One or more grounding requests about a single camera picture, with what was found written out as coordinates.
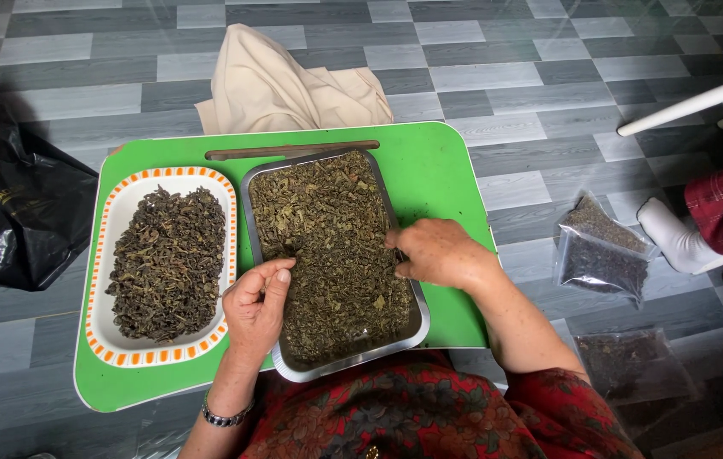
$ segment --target black plastic bag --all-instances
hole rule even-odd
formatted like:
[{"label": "black plastic bag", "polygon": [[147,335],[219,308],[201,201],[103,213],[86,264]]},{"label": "black plastic bag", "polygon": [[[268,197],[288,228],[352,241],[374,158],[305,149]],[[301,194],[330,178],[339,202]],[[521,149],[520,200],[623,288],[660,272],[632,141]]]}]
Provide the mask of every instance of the black plastic bag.
[{"label": "black plastic bag", "polygon": [[0,102],[0,286],[44,290],[90,242],[98,175]]}]

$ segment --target gray floor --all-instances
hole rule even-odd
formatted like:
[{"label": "gray floor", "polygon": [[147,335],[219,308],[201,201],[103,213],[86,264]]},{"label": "gray floor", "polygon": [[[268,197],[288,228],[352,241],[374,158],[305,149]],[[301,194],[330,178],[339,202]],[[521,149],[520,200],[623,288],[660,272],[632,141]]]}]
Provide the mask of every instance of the gray floor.
[{"label": "gray floor", "polygon": [[[125,141],[202,134],[193,103],[224,26],[254,26],[304,66],[369,66],[399,122],[439,119],[470,147],[501,260],[563,334],[662,327],[703,396],[643,434],[648,451],[723,427],[723,286],[658,259],[646,302],[552,285],[555,222],[590,190],[622,223],[649,196],[723,167],[721,108],[615,128],[723,83],[723,0],[0,0],[0,97],[91,167]],[[199,393],[102,415],[74,393],[81,260],[46,292],[0,289],[0,457],[168,448]],[[462,365],[490,369],[482,355]]]}]

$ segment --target silver watch band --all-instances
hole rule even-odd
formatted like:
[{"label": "silver watch band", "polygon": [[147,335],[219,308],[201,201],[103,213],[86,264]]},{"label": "silver watch band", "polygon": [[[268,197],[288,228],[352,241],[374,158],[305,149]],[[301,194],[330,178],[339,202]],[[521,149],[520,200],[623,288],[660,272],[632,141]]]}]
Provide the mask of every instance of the silver watch band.
[{"label": "silver watch band", "polygon": [[236,413],[234,416],[217,416],[212,414],[208,408],[208,391],[205,391],[205,397],[203,399],[203,419],[215,427],[234,427],[235,425],[240,425],[245,420],[245,415],[248,414],[252,408],[254,408],[254,399],[251,399],[248,408]]}]

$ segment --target green tray table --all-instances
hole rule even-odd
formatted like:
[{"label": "green tray table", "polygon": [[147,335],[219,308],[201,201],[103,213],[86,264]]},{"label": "green tray table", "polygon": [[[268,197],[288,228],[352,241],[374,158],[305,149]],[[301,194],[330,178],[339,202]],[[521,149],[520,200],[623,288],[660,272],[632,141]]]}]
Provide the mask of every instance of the green tray table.
[{"label": "green tray table", "polygon": [[[368,147],[367,150],[379,164],[402,226],[424,217],[453,219],[475,240],[494,250],[487,213],[464,140],[455,129],[442,122],[132,141],[103,163],[99,193],[100,196],[109,195],[124,178],[144,169],[205,166],[222,172],[235,185],[239,202],[239,184],[244,174],[259,164],[277,161],[283,156],[271,153],[271,156],[258,158],[209,160],[205,157],[206,152],[366,141],[379,142],[378,148]],[[103,204],[103,200],[95,204],[90,253],[97,249]],[[254,266],[254,262],[242,204],[237,209],[237,219],[236,261],[238,272],[243,273]],[[113,367],[93,354],[82,333],[90,274],[88,270],[74,367],[76,390],[88,407],[113,412],[211,382],[219,360],[228,348],[228,339],[194,360],[157,367]],[[421,347],[487,346],[483,318],[468,295],[454,288],[427,283],[422,283],[421,287],[431,317],[429,333]],[[270,355],[263,368],[273,368]]]}]

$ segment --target stainless steel tray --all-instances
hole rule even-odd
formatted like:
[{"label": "stainless steel tray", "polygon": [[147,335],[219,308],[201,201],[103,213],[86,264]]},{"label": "stainless steel tray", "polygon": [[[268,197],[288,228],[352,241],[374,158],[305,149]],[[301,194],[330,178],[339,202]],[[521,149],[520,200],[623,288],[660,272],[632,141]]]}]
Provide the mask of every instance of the stainless steel tray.
[{"label": "stainless steel tray", "polygon": [[[393,205],[390,204],[390,198],[387,196],[387,188],[384,186],[384,180],[382,179],[381,171],[379,171],[379,165],[376,163],[373,155],[367,151],[360,149],[345,149],[327,153],[311,154],[295,159],[269,162],[268,164],[251,169],[245,174],[242,178],[242,183],[240,183],[242,207],[245,212],[245,223],[248,225],[248,239],[251,243],[251,254],[254,255],[255,265],[262,263],[263,257],[254,221],[254,207],[251,204],[250,194],[248,193],[248,186],[251,183],[251,180],[259,174],[276,171],[277,169],[283,169],[285,167],[291,167],[296,164],[305,164],[307,162],[336,158],[353,150],[363,154],[367,159],[367,162],[370,164],[370,168],[373,170],[373,176],[376,178],[376,183],[381,192],[381,198],[384,202],[384,210],[387,212],[387,217],[390,220],[390,226],[397,228],[398,220],[396,219],[395,212],[393,212]],[[285,340],[280,339],[276,342],[276,346],[274,346],[274,349],[271,351],[274,367],[276,367],[279,374],[287,380],[294,382],[306,382],[335,373],[339,370],[356,366],[360,363],[375,360],[379,357],[395,354],[398,351],[417,346],[427,337],[427,332],[429,331],[429,309],[427,308],[427,302],[424,300],[424,293],[421,292],[421,285],[417,281],[411,279],[410,286],[412,287],[415,299],[413,300],[412,305],[410,305],[410,321],[408,325],[397,332],[397,336],[400,339],[383,346],[367,349],[345,359],[336,360],[322,365],[304,365],[293,361],[287,355],[288,353],[284,342]]]}]

